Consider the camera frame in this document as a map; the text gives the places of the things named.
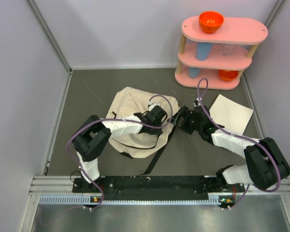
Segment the cream canvas student backpack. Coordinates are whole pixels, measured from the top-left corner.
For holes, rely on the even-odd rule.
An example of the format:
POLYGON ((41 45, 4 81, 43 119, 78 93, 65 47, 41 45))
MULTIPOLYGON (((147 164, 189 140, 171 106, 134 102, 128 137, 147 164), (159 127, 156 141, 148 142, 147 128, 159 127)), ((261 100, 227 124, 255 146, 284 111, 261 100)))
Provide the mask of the cream canvas student backpack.
MULTIPOLYGON (((167 113, 165 119, 170 119, 180 109, 176 98, 161 96, 149 92, 126 87, 119 91, 106 115, 106 118, 124 118, 134 113, 148 111, 148 101, 159 102, 167 113)), ((169 124, 162 129, 162 135, 127 134, 110 139, 109 143, 121 155, 131 159, 145 159, 154 155, 144 174, 150 174, 163 153, 168 141, 173 135, 174 126, 169 124)))

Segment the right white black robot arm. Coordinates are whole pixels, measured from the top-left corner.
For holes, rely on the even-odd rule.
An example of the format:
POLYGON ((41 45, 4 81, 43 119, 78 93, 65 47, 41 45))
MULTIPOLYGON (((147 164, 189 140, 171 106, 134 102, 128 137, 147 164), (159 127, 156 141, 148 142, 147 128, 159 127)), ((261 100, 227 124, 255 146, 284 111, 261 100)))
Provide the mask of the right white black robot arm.
POLYGON ((238 135, 217 125, 206 107, 196 106, 190 110, 183 106, 172 117, 171 123, 188 134, 198 132, 200 137, 214 146, 222 147, 245 159, 243 166, 230 165, 221 169, 216 186, 228 191, 234 184, 253 184, 268 191, 290 175, 290 166, 274 139, 255 139, 238 135))

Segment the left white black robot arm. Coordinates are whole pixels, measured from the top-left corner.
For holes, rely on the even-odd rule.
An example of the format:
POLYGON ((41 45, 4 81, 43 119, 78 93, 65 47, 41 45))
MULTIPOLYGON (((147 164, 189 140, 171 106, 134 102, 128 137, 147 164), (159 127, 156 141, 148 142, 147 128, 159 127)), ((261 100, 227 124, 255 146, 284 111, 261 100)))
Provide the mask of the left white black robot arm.
POLYGON ((166 119, 167 112, 159 105, 150 111, 124 118, 100 119, 97 115, 90 116, 80 128, 81 132, 72 140, 80 162, 83 186, 91 192, 99 188, 98 157, 110 139, 142 133, 160 136, 162 123, 166 119))

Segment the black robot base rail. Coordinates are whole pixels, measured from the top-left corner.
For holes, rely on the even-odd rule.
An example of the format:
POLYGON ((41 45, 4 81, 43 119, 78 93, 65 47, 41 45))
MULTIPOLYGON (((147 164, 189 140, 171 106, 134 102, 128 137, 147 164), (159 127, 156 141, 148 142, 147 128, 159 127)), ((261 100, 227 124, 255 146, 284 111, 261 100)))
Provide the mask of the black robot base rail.
POLYGON ((201 175, 105 176, 95 183, 110 201, 207 200, 208 193, 222 192, 216 178, 201 175))

